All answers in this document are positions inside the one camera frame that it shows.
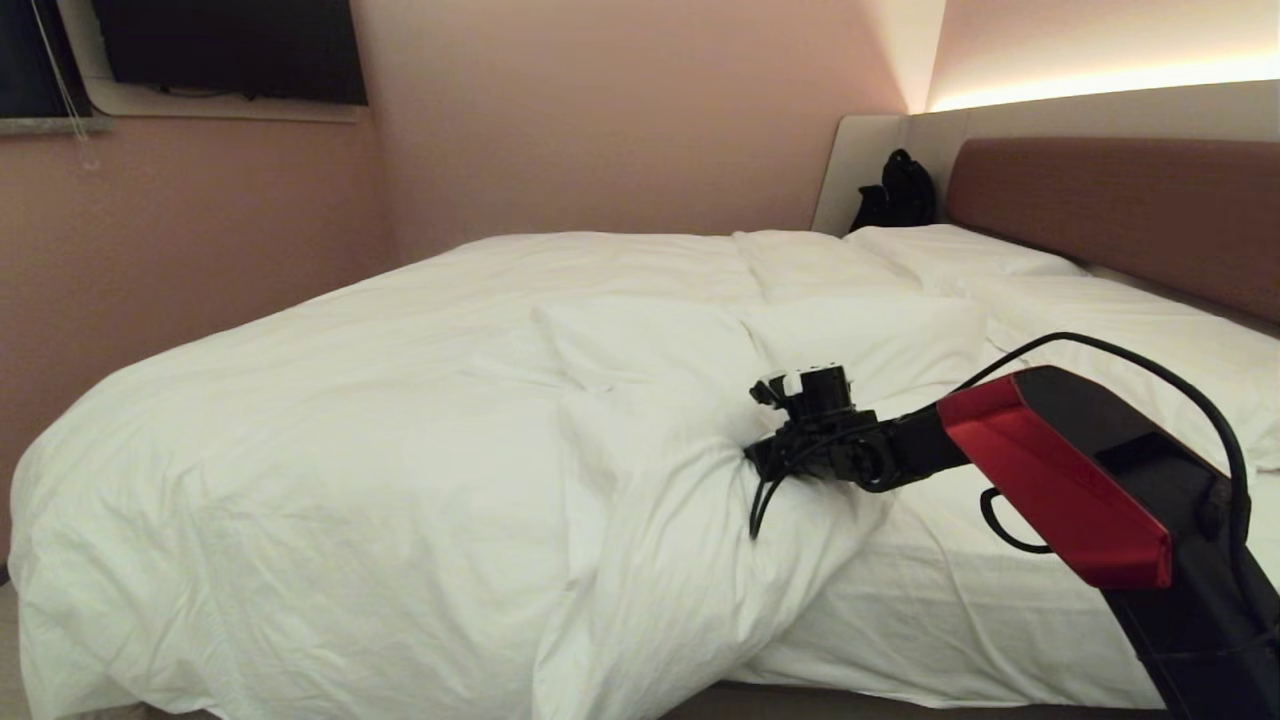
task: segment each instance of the headboard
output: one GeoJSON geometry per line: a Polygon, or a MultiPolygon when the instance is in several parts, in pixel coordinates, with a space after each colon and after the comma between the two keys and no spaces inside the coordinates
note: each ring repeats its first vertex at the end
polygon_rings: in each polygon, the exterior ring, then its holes
{"type": "Polygon", "coordinates": [[[1280,143],[969,140],[950,222],[1280,323],[1280,143]]]}

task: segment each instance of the bed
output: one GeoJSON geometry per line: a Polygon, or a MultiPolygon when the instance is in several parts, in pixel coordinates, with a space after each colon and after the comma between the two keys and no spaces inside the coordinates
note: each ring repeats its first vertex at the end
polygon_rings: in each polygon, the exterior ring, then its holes
{"type": "MultiPolygon", "coordinates": [[[[1101,597],[989,534],[972,469],[787,483],[748,541],[740,448],[777,418],[745,389],[840,361],[892,415],[1093,332],[1222,405],[1275,516],[1277,197],[1275,145],[972,141],[955,224],[489,238],[120,370],[15,478],[32,715],[658,717],[721,680],[1158,707],[1101,597]]],[[[1029,361],[1220,460],[1143,378],[1029,361]]],[[[1249,543],[1280,579],[1276,524],[1249,543]]]]}

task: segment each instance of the television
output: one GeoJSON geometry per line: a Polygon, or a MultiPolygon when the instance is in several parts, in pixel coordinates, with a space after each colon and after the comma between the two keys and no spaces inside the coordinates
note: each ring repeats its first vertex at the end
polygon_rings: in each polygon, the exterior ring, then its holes
{"type": "Polygon", "coordinates": [[[348,0],[93,0],[116,82],[367,105],[348,0]]]}

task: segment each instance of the pink wall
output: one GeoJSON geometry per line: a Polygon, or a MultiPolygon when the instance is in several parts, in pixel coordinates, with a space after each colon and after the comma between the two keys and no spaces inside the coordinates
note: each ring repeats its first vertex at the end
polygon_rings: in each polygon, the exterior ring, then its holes
{"type": "Polygon", "coordinates": [[[1280,77],[1276,0],[947,0],[929,109],[1280,77]]]}
{"type": "Polygon", "coordinates": [[[876,1],[364,3],[403,256],[506,232],[808,228],[840,118],[906,109],[876,1]]]}
{"type": "Polygon", "coordinates": [[[100,378],[390,265],[372,123],[0,138],[0,559],[26,446],[100,378]]]}

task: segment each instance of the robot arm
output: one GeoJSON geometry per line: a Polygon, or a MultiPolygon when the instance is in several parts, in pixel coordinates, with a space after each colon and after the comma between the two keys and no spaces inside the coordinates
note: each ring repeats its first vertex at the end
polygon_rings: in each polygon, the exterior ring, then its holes
{"type": "Polygon", "coordinates": [[[746,451],[762,491],[772,484],[753,537],[787,474],[884,492],[973,462],[995,486],[982,498],[992,529],[1102,591],[1174,717],[1280,719],[1280,597],[1243,546],[1247,493],[1117,396],[1041,366],[879,421],[852,406],[841,368],[799,386],[751,388],[790,416],[746,451]],[[1000,528],[997,495],[1047,546],[1000,528]]]}

